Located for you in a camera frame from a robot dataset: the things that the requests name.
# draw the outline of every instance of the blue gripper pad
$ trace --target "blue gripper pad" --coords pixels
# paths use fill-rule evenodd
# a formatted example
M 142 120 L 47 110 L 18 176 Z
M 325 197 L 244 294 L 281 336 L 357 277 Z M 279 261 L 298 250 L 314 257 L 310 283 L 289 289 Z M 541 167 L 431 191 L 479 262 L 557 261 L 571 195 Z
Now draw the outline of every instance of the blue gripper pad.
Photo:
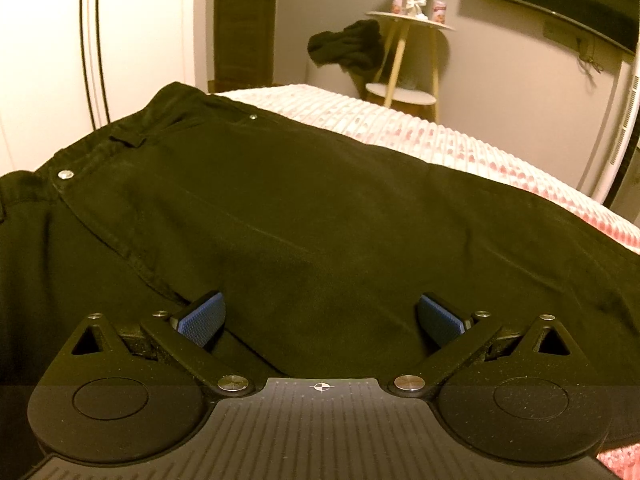
M 469 320 L 460 319 L 425 294 L 420 297 L 416 310 L 423 330 L 441 348 L 470 328 Z
M 172 326 L 199 347 L 206 345 L 225 322 L 225 299 L 221 292 L 192 303 L 172 319 Z

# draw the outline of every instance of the belt loop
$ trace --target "belt loop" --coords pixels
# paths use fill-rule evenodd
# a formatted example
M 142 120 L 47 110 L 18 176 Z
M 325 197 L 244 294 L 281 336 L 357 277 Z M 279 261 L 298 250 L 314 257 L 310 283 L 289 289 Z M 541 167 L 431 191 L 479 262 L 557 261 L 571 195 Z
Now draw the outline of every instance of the belt loop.
M 111 140 L 119 140 L 130 148 L 139 148 L 145 142 L 146 136 L 128 128 L 123 128 L 120 124 L 113 124 L 113 133 L 109 135 Z

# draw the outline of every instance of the round tabletop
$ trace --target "round tabletop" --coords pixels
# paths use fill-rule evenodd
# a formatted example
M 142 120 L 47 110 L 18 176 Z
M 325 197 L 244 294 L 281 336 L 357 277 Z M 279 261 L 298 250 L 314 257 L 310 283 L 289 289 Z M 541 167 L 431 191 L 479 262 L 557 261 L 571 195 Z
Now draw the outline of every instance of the round tabletop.
M 370 12 L 367 12 L 367 16 L 380 16 L 381 18 L 393 18 L 395 20 L 409 20 L 410 22 L 420 23 L 421 25 L 427 25 L 428 27 L 435 27 L 443 30 L 456 30 L 455 28 L 449 27 L 449 25 L 445 25 L 444 23 L 432 22 L 431 20 L 416 18 L 415 16 L 405 16 L 404 14 L 395 14 L 393 12 L 380 12 L 379 10 L 372 10 Z
M 367 90 L 379 97 L 386 97 L 387 85 L 382 83 L 368 83 Z M 409 90 L 407 88 L 394 88 L 393 101 L 410 103 L 414 105 L 429 106 L 436 103 L 437 99 L 427 92 L 420 90 Z

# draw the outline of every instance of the wooden door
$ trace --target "wooden door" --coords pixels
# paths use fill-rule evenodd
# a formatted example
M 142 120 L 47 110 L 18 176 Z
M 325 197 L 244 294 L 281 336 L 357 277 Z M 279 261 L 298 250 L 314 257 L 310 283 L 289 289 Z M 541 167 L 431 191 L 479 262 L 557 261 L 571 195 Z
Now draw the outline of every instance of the wooden door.
M 215 91 L 273 84 L 276 0 L 215 0 Z

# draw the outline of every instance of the gray wall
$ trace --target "gray wall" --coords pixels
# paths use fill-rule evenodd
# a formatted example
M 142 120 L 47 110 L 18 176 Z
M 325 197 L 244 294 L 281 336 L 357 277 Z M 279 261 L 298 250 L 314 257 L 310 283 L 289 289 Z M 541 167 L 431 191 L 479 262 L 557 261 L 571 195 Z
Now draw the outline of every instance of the gray wall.
M 618 122 L 630 56 L 596 40 L 605 70 L 587 74 L 574 51 L 543 37 L 547 15 L 501 0 L 444 1 L 457 31 L 439 33 L 440 122 L 590 193 Z M 341 30 L 389 2 L 278 0 L 274 81 L 304 82 L 311 35 Z M 428 91 L 426 32 L 412 28 L 405 62 Z

